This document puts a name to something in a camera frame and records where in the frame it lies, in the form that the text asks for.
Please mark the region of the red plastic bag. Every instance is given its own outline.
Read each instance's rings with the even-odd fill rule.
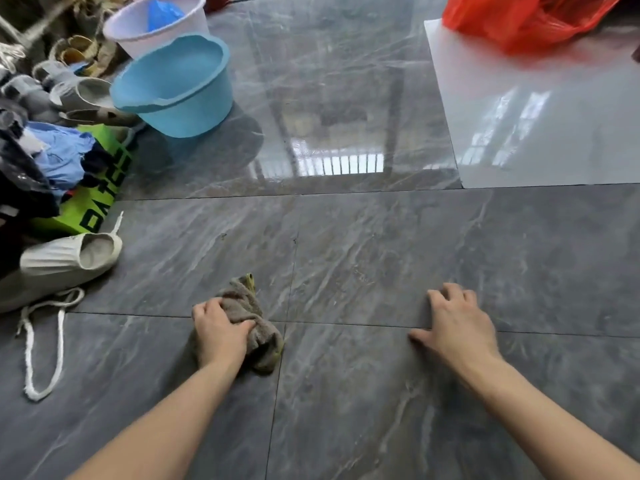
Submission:
[[[620,0],[449,0],[445,27],[507,53],[538,52],[592,30]]]

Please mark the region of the cleaning rag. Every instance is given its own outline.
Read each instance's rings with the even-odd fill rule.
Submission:
[[[37,139],[49,145],[34,160],[60,202],[62,195],[83,179],[82,160],[91,151],[95,138],[91,133],[49,123],[29,122],[27,128]]]
[[[222,298],[220,307],[231,323],[254,320],[255,327],[247,337],[246,356],[254,371],[272,373],[282,355],[284,339],[273,323],[262,318],[262,309],[255,297],[253,275],[247,273],[232,279],[229,287],[220,291],[218,296]]]

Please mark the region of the floor tile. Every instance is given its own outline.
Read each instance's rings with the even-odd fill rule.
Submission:
[[[5,478],[61,480],[195,370],[189,319],[68,314],[62,379],[33,404],[22,393],[24,338],[14,338],[15,323],[0,322]],[[36,388],[53,372],[55,323],[53,314],[36,321]],[[277,373],[236,381],[189,478],[264,478],[276,383]]]
[[[635,458],[640,340],[500,335],[508,361]],[[406,329],[287,325],[267,480],[542,479]]]
[[[640,186],[302,196],[290,321],[419,326],[442,282],[499,330],[640,336]]]
[[[229,279],[253,273],[265,317],[283,321],[298,233],[293,196],[120,202],[124,249],[78,310],[191,316]],[[103,228],[110,229],[110,222]]]
[[[209,18],[235,106],[148,130],[124,200],[460,187],[422,26],[446,0],[251,0]]]
[[[640,182],[638,27],[533,61],[425,27],[465,188]]]

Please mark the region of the person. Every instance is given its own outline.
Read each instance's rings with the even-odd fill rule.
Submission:
[[[638,480],[640,465],[564,411],[508,364],[476,293],[454,283],[428,291],[432,330],[410,338],[434,351],[514,437],[548,480]],[[255,325],[232,325],[211,299],[193,308],[200,369],[114,438],[70,480],[184,478],[231,386]]]

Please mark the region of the shoelace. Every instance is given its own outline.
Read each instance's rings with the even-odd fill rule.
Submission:
[[[122,217],[124,212],[121,212],[118,218],[116,219],[116,224],[113,227],[113,230],[110,234],[117,234],[120,225],[122,224]],[[76,297],[70,299],[74,293],[77,293]],[[65,333],[64,333],[64,323],[65,323],[65,315],[67,313],[67,308],[71,306],[76,306],[84,299],[84,290],[82,288],[76,287],[71,288],[66,291],[60,291],[55,293],[54,296],[64,296],[63,301],[57,300],[45,300],[40,303],[36,303],[35,305],[25,306],[20,311],[20,322],[18,323],[18,331],[15,336],[20,336],[22,329],[27,331],[27,343],[24,348],[24,364],[26,366],[26,374],[24,377],[24,393],[27,397],[35,402],[43,400],[46,396],[51,394],[51,391],[55,389],[57,386],[60,376],[62,375],[62,366],[65,361]],[[38,308],[42,308],[43,306],[57,306],[58,309],[58,353],[56,355],[56,370],[53,372],[53,377],[51,378],[49,385],[42,391],[36,391],[33,386],[33,345],[35,344],[35,332],[33,330],[33,325],[29,318],[34,311]]]

